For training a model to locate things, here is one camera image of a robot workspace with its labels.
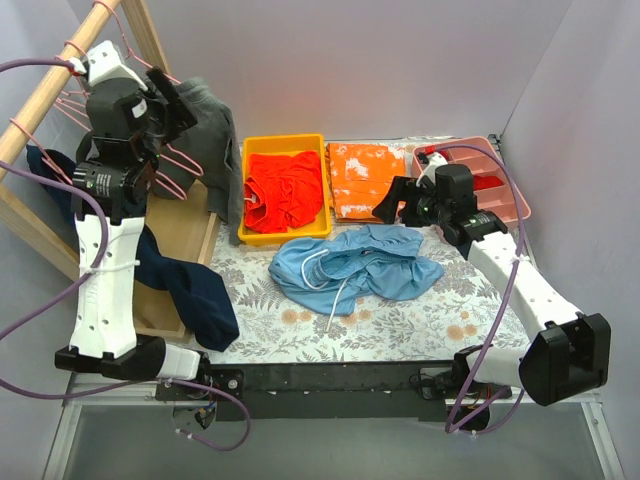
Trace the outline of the orange bleached denim shorts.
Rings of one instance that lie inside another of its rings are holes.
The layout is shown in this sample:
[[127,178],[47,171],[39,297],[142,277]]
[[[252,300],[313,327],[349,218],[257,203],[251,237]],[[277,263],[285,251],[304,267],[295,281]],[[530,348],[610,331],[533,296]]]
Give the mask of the orange bleached denim shorts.
[[373,209],[393,179],[406,175],[405,152],[397,144],[327,144],[331,206],[339,222],[379,223]]

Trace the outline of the light blue shorts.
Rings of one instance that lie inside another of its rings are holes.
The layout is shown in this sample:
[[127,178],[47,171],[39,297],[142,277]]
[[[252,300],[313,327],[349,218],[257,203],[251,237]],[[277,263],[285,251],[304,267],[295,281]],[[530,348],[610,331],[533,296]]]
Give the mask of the light blue shorts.
[[348,316],[360,298],[407,301],[444,275],[420,254],[423,235],[398,225],[365,225],[333,240],[297,238],[284,244],[268,267],[283,294],[329,318]]

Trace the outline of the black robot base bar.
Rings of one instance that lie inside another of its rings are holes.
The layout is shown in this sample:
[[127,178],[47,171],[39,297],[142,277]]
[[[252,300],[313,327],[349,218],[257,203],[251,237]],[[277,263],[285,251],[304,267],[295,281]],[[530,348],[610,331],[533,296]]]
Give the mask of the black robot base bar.
[[413,418],[442,422],[458,395],[452,362],[227,364],[213,386],[240,400],[254,420]]

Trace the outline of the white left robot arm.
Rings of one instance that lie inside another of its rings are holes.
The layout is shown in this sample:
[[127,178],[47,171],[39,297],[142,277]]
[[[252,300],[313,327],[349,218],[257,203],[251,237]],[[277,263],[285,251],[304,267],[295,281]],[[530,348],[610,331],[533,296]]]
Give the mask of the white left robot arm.
[[141,335],[133,320],[137,249],[158,156],[196,124],[160,68],[147,77],[99,80],[91,88],[91,129],[77,149],[71,202],[85,282],[74,331],[55,365],[119,380],[178,379],[188,398],[200,400],[213,386],[201,354]]

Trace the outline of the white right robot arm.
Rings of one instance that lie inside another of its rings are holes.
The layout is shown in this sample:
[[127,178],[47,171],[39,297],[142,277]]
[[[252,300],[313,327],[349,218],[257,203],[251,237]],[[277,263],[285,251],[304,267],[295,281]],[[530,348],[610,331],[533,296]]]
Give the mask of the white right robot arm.
[[502,220],[479,208],[466,166],[439,166],[432,179],[395,177],[373,214],[386,224],[398,219],[408,227],[439,227],[445,240],[501,292],[527,333],[525,350],[490,345],[456,353],[452,383],[460,395],[475,397],[495,384],[521,389],[548,406],[606,384],[609,323],[562,297],[518,253]]

